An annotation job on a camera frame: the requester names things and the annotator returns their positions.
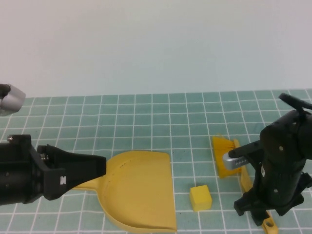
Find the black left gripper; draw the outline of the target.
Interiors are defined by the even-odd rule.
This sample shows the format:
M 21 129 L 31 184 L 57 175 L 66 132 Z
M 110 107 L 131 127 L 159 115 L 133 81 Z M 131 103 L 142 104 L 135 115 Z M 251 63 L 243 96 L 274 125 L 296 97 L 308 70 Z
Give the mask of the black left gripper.
M 78 163 L 94 168 L 68 168 Z M 64 151 L 52 145 L 34 148 L 30 135 L 9 135 L 0 144 L 0 204 L 28 204 L 40 197 L 55 200 L 106 174 L 103 156 Z

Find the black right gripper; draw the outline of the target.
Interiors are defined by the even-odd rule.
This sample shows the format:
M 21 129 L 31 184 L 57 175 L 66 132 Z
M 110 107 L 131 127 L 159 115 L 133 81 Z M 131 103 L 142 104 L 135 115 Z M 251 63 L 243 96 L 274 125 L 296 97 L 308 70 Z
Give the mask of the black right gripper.
M 238 216 L 251 212 L 256 226 L 269 218 L 267 210 L 275 210 L 280 216 L 303 203 L 305 190 L 305 161 L 273 163 L 267 157 L 255 167 L 253 186 L 234 202 Z

